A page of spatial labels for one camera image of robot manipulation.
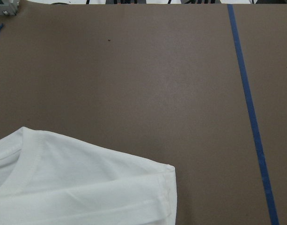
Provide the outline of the aluminium frame post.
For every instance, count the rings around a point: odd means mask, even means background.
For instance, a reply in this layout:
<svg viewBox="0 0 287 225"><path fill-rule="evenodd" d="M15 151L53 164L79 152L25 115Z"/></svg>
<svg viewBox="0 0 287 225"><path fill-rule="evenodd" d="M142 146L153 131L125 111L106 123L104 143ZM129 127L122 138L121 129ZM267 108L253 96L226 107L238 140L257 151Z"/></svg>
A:
<svg viewBox="0 0 287 225"><path fill-rule="evenodd" d="M0 0L0 15L16 15L19 5L19 0Z"/></svg>

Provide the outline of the white long sleeve printed shirt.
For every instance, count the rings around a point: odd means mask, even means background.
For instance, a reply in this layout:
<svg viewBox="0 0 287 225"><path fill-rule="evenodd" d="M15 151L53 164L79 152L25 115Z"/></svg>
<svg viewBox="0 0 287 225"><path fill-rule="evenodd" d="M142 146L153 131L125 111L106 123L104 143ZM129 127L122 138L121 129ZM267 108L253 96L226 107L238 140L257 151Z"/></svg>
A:
<svg viewBox="0 0 287 225"><path fill-rule="evenodd" d="M0 225L173 225L175 168L50 131L0 139Z"/></svg>

